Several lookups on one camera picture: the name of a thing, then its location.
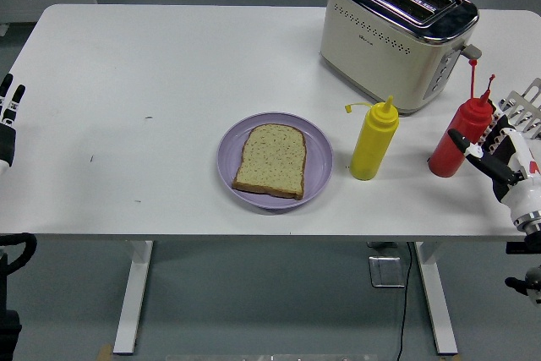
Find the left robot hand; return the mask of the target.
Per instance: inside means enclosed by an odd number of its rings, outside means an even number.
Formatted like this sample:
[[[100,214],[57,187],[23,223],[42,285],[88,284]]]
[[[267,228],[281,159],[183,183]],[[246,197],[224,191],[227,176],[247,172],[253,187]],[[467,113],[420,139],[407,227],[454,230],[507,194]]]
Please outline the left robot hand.
[[[6,74],[1,83],[1,174],[4,174],[13,165],[16,144],[14,121],[25,93],[25,86],[18,85],[12,98],[7,99],[13,80],[12,74]]]

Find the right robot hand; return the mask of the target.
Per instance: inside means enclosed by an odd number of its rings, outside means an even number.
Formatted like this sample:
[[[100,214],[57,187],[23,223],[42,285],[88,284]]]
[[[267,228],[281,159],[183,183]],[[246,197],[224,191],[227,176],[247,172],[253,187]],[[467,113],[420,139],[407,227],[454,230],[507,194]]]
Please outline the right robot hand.
[[[517,107],[496,107],[476,143],[458,127],[447,134],[453,149],[492,180],[517,230],[531,234],[540,230],[540,120],[525,109],[516,113]]]

